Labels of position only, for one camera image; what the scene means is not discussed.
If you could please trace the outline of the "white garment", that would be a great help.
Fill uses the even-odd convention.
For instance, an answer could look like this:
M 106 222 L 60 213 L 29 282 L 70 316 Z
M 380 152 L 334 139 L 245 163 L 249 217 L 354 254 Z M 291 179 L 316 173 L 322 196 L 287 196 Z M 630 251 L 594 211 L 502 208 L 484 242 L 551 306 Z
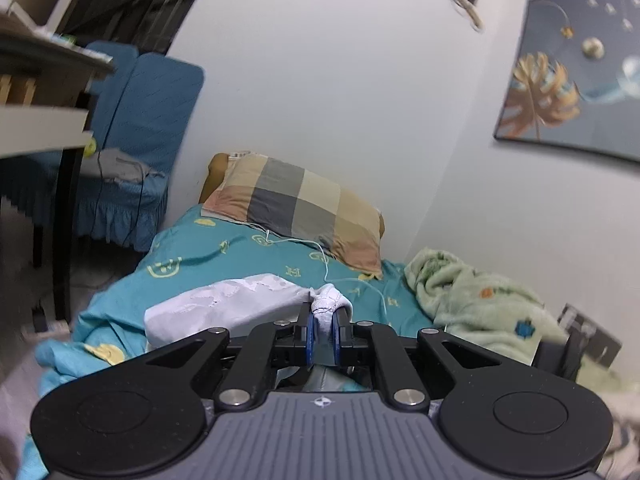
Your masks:
M 262 323 L 295 320 L 304 304 L 310 305 L 323 335 L 329 333 L 335 311 L 352 315 L 352 303 L 332 284 L 313 289 L 258 274 L 187 290 L 150 307 L 144 312 L 145 336 L 153 349 L 212 327 L 246 336 Z

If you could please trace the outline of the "checkered pillow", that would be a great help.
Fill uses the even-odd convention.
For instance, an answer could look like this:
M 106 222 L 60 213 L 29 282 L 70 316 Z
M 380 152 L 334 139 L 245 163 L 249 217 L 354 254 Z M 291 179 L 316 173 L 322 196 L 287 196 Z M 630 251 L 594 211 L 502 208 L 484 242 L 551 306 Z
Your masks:
M 208 165 L 202 213 L 309 240 L 364 274 L 383 274 L 382 214 L 348 188 L 303 167 L 252 152 L 217 154 Z

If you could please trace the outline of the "teal patterned bed sheet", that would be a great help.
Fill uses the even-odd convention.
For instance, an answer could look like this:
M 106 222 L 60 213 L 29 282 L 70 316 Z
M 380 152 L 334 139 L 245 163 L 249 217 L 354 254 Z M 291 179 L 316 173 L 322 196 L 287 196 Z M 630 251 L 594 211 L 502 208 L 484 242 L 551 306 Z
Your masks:
M 92 354 L 100 344 L 119 348 L 127 358 L 145 352 L 143 315 L 150 307 L 189 289 L 228 278 L 271 273 L 303 287 L 332 283 L 352 302 L 357 321 L 392 326 L 400 336 L 416 336 L 431 325 L 408 287 L 404 267 L 383 261 L 382 278 L 369 278 L 317 247 L 285 242 L 251 226 L 205 218 L 191 208 L 154 238 L 151 251 L 131 274 L 94 296 L 76 318 L 69 342 L 38 344 L 42 368 L 38 393 L 107 366 Z

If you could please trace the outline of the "light green fleece blanket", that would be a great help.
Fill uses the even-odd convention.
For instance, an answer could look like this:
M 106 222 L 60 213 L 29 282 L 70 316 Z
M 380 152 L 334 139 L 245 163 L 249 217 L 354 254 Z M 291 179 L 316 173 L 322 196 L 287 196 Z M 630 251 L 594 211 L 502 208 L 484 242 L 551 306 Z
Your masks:
M 435 326 L 515 361 L 533 362 L 542 340 L 567 341 L 532 290 L 450 252 L 422 249 L 405 266 L 405 279 Z

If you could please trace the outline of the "grey cloth on chair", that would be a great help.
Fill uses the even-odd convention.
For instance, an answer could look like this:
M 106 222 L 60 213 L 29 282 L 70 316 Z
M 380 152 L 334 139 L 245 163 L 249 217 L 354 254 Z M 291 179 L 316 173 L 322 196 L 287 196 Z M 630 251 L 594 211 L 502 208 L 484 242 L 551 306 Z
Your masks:
M 147 177 L 162 173 L 119 148 L 107 148 L 84 158 L 79 174 L 84 178 L 142 183 Z

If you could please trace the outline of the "blue covered sofa chair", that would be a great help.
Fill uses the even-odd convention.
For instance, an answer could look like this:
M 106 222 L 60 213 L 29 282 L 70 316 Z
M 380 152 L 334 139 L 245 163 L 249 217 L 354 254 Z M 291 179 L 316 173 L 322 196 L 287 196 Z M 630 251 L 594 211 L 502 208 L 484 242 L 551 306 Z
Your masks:
M 91 86 L 98 97 L 98 150 L 119 148 L 162 174 L 142 183 L 81 177 L 75 232 L 147 252 L 165 219 L 169 180 L 204 80 L 204 70 L 131 44 L 95 41 L 114 74 Z

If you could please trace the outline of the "wooden desk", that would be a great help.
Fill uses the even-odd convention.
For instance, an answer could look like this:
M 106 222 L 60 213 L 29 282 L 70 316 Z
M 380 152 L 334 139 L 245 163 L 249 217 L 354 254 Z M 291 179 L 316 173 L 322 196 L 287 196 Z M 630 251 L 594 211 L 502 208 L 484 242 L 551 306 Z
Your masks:
M 1 157 L 61 153 L 50 213 L 54 320 L 40 304 L 32 308 L 36 339 L 70 329 L 70 241 L 96 106 L 89 87 L 112 73 L 108 56 L 36 32 L 16 9 L 1 12 Z

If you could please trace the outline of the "dark window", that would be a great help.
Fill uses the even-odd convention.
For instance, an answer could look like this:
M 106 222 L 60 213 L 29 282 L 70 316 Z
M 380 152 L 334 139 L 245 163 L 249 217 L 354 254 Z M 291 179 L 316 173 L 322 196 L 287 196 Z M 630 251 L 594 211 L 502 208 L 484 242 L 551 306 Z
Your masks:
M 85 47 L 93 41 L 132 44 L 165 54 L 195 0 L 72 0 L 58 33 Z

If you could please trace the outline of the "grey wall socket plate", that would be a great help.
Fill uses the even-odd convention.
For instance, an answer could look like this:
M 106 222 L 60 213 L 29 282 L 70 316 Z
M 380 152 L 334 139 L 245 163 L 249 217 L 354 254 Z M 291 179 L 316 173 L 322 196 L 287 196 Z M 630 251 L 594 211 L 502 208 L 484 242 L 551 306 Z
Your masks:
M 568 334 L 581 336 L 585 354 L 602 366 L 610 367 L 623 347 L 618 338 L 571 304 L 564 306 L 558 323 Z

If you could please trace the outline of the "leaf wall painting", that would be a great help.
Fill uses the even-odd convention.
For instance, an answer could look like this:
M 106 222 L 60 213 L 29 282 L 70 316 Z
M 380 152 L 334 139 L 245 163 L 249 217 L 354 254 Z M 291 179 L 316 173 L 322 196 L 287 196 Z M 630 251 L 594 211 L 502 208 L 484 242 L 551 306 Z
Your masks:
M 498 140 L 639 158 L 639 0 L 528 0 Z

